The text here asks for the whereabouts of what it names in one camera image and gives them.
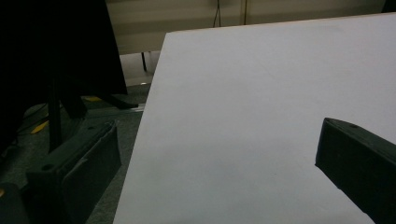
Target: white surface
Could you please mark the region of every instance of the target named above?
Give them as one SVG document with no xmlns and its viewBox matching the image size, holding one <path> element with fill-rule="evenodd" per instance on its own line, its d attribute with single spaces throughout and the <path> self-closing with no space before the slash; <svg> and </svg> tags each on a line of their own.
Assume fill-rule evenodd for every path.
<svg viewBox="0 0 396 224">
<path fill-rule="evenodd" d="M 326 117 L 396 142 L 395 26 L 167 35 L 114 223 L 373 223 L 314 164 Z"/>
</svg>

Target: floor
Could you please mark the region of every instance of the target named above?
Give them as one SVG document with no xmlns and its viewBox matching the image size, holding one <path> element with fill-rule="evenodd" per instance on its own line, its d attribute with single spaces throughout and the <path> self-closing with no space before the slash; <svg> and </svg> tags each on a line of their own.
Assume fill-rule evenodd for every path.
<svg viewBox="0 0 396 224">
<path fill-rule="evenodd" d="M 127 86 L 151 83 L 160 58 L 159 51 L 144 52 L 147 72 L 143 69 L 142 56 L 139 53 L 121 55 L 122 70 Z"/>
<path fill-rule="evenodd" d="M 89 97 L 82 97 L 88 113 L 78 125 L 77 130 L 84 131 L 102 125 L 104 122 L 115 120 L 118 128 L 121 159 L 120 169 L 108 185 L 101 200 L 92 210 L 87 224 L 111 224 L 113 222 L 129 160 L 132 156 L 134 140 L 144 113 L 144 104 L 149 95 L 150 83 L 159 58 L 159 51 L 145 52 L 148 71 L 144 71 L 140 53 L 120 56 L 128 95 L 114 96 L 126 103 L 139 104 L 139 108 L 143 109 L 118 110 L 104 101 L 90 101 Z M 25 174 L 29 167 L 48 156 L 50 148 L 49 125 L 40 132 L 31 134 L 31 131 L 47 116 L 47 111 L 46 105 L 35 105 L 26 111 L 25 119 L 18 132 L 18 142 L 8 148 L 5 159 L 0 162 L 0 183 L 13 183 L 22 189 L 27 184 Z M 61 120 L 63 133 L 70 135 L 70 123 L 73 123 L 74 120 L 68 117 L 64 109 L 61 109 Z"/>
</svg>

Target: black stand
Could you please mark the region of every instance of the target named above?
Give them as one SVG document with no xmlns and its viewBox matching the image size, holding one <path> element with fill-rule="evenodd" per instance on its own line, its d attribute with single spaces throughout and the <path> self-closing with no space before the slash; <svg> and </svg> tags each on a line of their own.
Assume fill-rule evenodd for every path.
<svg viewBox="0 0 396 224">
<path fill-rule="evenodd" d="M 114 105 L 118 109 L 130 109 L 138 107 L 138 104 L 128 104 L 116 97 L 85 83 L 82 80 L 63 76 L 53 76 L 49 85 L 49 152 L 59 147 L 62 140 L 62 126 L 60 102 L 64 106 L 71 119 L 84 119 L 87 108 L 81 97 L 74 91 L 74 88 L 81 88 L 91 92 L 93 95 Z"/>
</svg>

